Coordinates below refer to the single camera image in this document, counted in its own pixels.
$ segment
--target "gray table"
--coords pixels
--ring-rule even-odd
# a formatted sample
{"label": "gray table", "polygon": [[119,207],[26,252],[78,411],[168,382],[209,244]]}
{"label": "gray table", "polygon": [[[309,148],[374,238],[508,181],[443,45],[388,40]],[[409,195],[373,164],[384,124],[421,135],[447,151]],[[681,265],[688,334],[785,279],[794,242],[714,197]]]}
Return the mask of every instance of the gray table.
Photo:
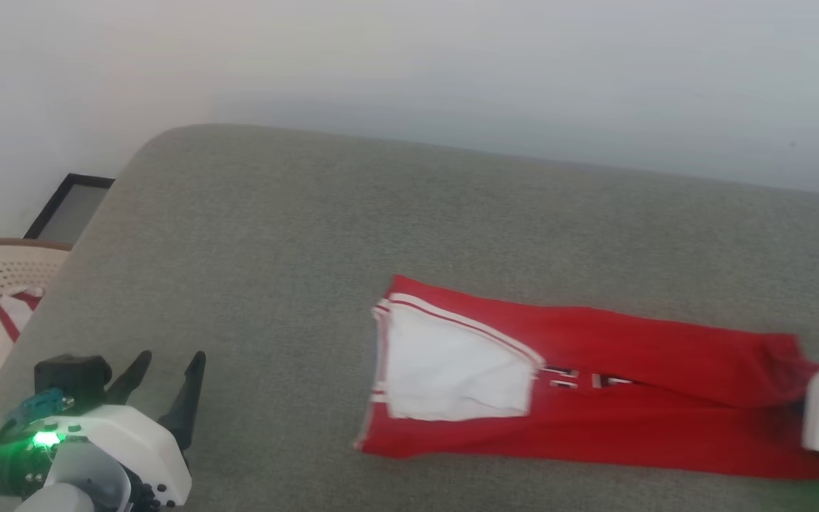
{"label": "gray table", "polygon": [[132,404],[162,414],[204,350],[189,510],[819,510],[819,482],[354,452],[368,309],[397,272],[790,331],[819,361],[818,194],[196,126],[149,142],[109,192],[3,369],[0,420],[39,360],[98,353],[118,369],[145,348]]}

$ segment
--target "green light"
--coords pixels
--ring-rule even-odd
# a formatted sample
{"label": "green light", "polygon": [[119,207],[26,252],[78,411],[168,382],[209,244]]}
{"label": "green light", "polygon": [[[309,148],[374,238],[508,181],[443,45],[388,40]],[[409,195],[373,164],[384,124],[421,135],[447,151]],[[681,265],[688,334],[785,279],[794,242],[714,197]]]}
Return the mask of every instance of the green light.
{"label": "green light", "polygon": [[52,447],[53,444],[59,444],[62,442],[55,432],[37,432],[33,435],[33,439],[31,441],[35,447],[47,448]]}

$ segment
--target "gray floor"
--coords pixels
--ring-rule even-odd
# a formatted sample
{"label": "gray floor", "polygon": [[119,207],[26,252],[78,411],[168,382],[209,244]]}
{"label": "gray floor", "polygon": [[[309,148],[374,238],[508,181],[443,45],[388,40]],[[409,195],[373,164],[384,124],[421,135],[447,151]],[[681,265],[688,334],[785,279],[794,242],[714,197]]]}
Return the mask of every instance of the gray floor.
{"label": "gray floor", "polygon": [[106,188],[74,185],[37,238],[48,242],[77,242],[105,195]]}
{"label": "gray floor", "polygon": [[75,185],[43,228],[38,239],[72,244],[77,242],[105,195],[106,188]]}

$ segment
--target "red and white cloth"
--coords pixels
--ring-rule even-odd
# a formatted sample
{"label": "red and white cloth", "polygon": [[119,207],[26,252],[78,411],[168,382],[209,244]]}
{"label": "red and white cloth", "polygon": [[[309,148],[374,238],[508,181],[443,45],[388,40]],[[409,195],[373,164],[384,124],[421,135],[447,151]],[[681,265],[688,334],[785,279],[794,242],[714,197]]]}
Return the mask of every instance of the red and white cloth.
{"label": "red and white cloth", "polygon": [[43,298],[43,289],[36,286],[10,288],[0,299],[0,321],[12,341],[17,341],[21,331],[30,321]]}
{"label": "red and white cloth", "polygon": [[481,299],[396,276],[355,447],[819,479],[790,334]]}

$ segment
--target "red garment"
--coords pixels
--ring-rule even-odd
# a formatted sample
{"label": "red garment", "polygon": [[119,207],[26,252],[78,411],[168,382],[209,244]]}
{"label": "red garment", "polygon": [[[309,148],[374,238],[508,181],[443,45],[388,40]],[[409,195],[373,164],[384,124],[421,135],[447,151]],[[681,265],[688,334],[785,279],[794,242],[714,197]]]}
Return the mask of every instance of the red garment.
{"label": "red garment", "polygon": [[[432,312],[437,308],[451,314]],[[432,323],[458,324],[463,331],[457,333],[481,333],[501,344],[477,321],[536,352],[542,360],[527,384],[532,386],[527,410],[500,409],[497,414],[519,415],[462,421],[389,415],[397,398],[387,395],[387,369],[400,364],[389,360],[387,351],[395,347],[388,340],[406,338],[393,323],[397,309],[416,315],[413,319],[424,315]],[[744,333],[584,307],[511,304],[403,276],[396,276],[378,313],[378,381],[366,431],[355,444],[366,453],[504,454],[819,479],[819,456],[802,448],[802,418],[788,406],[803,399],[819,365],[802,356],[790,334]],[[525,353],[520,360],[527,360]]]}

